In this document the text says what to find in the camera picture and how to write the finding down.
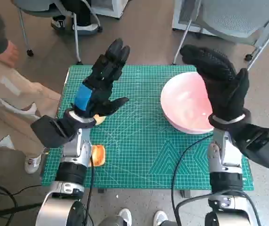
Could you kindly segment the black left robot hand, blue tape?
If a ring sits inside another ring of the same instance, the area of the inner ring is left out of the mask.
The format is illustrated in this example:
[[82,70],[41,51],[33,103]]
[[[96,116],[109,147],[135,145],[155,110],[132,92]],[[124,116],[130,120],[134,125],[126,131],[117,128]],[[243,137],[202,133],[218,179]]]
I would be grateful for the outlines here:
[[76,93],[73,110],[78,116],[109,116],[129,100],[127,97],[110,100],[113,83],[122,75],[129,53],[130,47],[118,38],[99,56],[91,74],[83,80]]

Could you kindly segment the person's hand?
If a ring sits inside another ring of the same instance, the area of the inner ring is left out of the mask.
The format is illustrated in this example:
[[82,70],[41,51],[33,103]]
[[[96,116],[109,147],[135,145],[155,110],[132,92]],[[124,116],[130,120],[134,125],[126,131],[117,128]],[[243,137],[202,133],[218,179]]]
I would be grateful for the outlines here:
[[0,54],[0,61],[11,68],[14,68],[18,60],[18,55],[19,51],[16,45],[11,41],[8,41],[7,48]]

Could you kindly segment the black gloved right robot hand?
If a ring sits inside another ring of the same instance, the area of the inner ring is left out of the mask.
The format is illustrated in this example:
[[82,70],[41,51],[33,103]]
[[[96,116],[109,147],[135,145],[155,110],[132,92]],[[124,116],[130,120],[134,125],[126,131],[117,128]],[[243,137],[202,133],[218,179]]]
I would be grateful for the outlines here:
[[180,54],[182,61],[195,66],[201,75],[214,116],[231,121],[244,113],[245,96],[249,89],[246,68],[236,72],[224,54],[206,47],[184,45]]

